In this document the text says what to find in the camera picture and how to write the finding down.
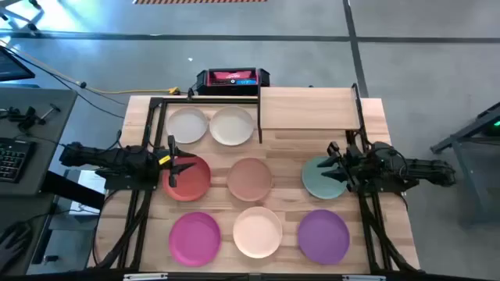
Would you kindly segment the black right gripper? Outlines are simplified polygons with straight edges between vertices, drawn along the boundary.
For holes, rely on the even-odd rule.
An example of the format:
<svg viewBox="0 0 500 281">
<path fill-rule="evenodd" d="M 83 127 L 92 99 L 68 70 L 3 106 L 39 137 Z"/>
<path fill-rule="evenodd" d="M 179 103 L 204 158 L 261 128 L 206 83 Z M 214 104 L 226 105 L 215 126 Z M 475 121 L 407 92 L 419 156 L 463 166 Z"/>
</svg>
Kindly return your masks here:
<svg viewBox="0 0 500 281">
<path fill-rule="evenodd" d="M 322 172 L 321 175 L 341 183 L 347 181 L 348 190 L 356 192 L 359 186 L 366 181 L 370 158 L 366 152 L 362 152 L 357 146 L 348 146 L 342 157 L 329 156 L 317 165 L 318 168 L 332 166 L 337 166 L 337 169 Z"/>
</svg>

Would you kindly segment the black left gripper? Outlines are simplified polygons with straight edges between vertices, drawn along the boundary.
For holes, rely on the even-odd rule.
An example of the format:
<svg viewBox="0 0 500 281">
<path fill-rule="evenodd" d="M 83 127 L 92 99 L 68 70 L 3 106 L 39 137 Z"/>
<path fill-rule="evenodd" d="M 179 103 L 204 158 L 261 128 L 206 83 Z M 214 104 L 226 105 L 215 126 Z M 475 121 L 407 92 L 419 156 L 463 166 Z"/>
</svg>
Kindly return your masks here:
<svg viewBox="0 0 500 281">
<path fill-rule="evenodd" d="M 160 169 L 167 169 L 170 171 L 169 185 L 171 187 L 177 186 L 177 174 L 181 174 L 184 170 L 195 165 L 193 162 L 176 165 L 176 157 L 193 158 L 196 157 L 196 155 L 178 149 L 174 135 L 168 135 L 167 147 L 161 147 L 154 155 L 159 163 Z"/>
</svg>

